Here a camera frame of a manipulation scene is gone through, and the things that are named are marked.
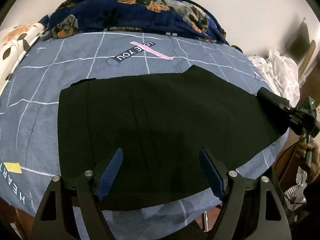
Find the person right hand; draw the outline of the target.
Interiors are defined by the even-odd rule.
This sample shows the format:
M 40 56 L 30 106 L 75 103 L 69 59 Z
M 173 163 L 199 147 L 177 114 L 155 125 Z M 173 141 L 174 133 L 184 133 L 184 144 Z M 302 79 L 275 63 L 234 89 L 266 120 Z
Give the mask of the person right hand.
M 301 135 L 294 150 L 300 168 L 306 172 L 306 183 L 313 183 L 319 175 L 319 146 L 314 140 L 307 142 L 306 135 Z

